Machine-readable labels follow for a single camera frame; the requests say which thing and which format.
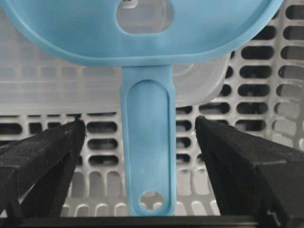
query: blue plastic handle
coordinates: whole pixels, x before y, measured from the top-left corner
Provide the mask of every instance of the blue plastic handle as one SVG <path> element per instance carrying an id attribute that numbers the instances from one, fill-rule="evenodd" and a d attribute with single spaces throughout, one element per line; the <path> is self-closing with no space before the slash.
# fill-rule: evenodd
<path id="1" fill-rule="evenodd" d="M 124 165 L 132 215 L 172 215 L 176 205 L 175 88 L 172 66 L 123 67 L 121 87 Z M 147 192 L 162 206 L 141 205 Z"/>

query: clear plastic container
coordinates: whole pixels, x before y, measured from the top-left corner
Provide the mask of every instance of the clear plastic container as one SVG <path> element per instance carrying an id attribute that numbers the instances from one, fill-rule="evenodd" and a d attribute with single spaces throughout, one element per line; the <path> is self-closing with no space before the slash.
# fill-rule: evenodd
<path id="1" fill-rule="evenodd" d="M 132 33 L 159 32 L 172 20 L 167 0 L 139 0 L 118 9 Z M 229 56 L 174 66 L 176 105 L 203 104 L 222 88 Z M 120 110 L 120 67 L 85 67 L 58 59 L 26 40 L 0 9 L 0 114 L 60 114 Z"/>

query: oval cutout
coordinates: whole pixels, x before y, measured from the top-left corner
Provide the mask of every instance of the oval cutout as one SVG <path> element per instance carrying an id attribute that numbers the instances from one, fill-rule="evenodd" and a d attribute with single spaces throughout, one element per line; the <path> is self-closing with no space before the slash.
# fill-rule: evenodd
<path id="1" fill-rule="evenodd" d="M 221 115 L 227 114 L 230 111 L 230 105 L 228 103 L 209 103 L 199 107 L 200 113 L 204 115 Z"/>
<path id="2" fill-rule="evenodd" d="M 281 78 L 295 79 L 304 81 L 304 67 L 301 66 L 282 66 L 279 69 Z"/>
<path id="3" fill-rule="evenodd" d="M 272 70 L 270 66 L 244 66 L 239 74 L 242 78 L 268 78 Z"/>
<path id="4" fill-rule="evenodd" d="M 292 5 L 286 10 L 286 17 L 290 20 L 303 20 L 304 19 L 304 6 Z"/>
<path id="5" fill-rule="evenodd" d="M 303 96 L 303 87 L 293 84 L 282 84 L 277 88 L 276 93 L 284 98 L 301 99 Z"/>
<path id="6" fill-rule="evenodd" d="M 275 50 L 271 46 L 248 46 L 242 50 L 244 59 L 271 59 Z"/>
<path id="7" fill-rule="evenodd" d="M 269 85 L 264 84 L 243 84 L 238 89 L 240 96 L 267 96 L 270 93 Z"/>
<path id="8" fill-rule="evenodd" d="M 160 33 L 173 21 L 173 8 L 168 0 L 131 0 L 129 7 L 126 4 L 122 1 L 116 18 L 120 28 L 127 33 Z"/>
<path id="9" fill-rule="evenodd" d="M 289 118 L 298 118 L 301 109 L 298 104 L 289 102 L 280 102 L 275 105 L 275 113 Z"/>
<path id="10" fill-rule="evenodd" d="M 264 114 L 268 111 L 268 106 L 264 102 L 243 102 L 237 106 L 240 114 Z"/>
<path id="11" fill-rule="evenodd" d="M 288 26 L 284 30 L 284 38 L 289 40 L 304 40 L 304 26 Z"/>
<path id="12" fill-rule="evenodd" d="M 235 126 L 240 131 L 259 132 L 265 129 L 266 123 L 264 120 L 239 120 Z"/>
<path id="13" fill-rule="evenodd" d="M 287 46 L 282 49 L 281 57 L 283 59 L 304 60 L 304 47 Z"/>
<path id="14" fill-rule="evenodd" d="M 149 191 L 142 195 L 141 205 L 149 211 L 154 211 L 162 206 L 162 195 L 156 191 Z"/>

